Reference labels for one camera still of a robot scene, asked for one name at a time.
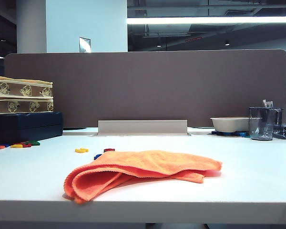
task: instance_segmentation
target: fluorescent light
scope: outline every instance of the fluorescent light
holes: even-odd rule
[[[184,17],[184,18],[127,18],[127,24],[237,24],[286,23],[284,17]]]

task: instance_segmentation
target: brown fabric partition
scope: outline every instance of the brown fabric partition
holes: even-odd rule
[[[286,108],[283,50],[10,54],[5,69],[53,82],[65,127],[110,119],[212,126],[210,117],[247,116],[262,99]]]

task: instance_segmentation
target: orange microfiber cloth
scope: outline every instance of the orange microfiber cloth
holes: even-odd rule
[[[64,190],[69,198],[81,204],[137,177],[166,177],[203,183],[206,171],[219,171],[221,164],[203,156],[161,150],[107,151],[90,164],[73,170],[64,182]]]

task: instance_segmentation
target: dark blue box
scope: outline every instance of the dark blue box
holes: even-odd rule
[[[62,129],[61,112],[0,114],[0,144],[61,136]]]

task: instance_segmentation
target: white desk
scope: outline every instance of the white desk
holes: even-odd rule
[[[286,140],[63,135],[40,143],[0,150],[0,221],[286,224]],[[75,153],[79,147],[89,153]],[[223,162],[222,175],[203,184],[165,180],[117,187],[84,205],[64,199],[66,176],[105,148],[207,156]]]

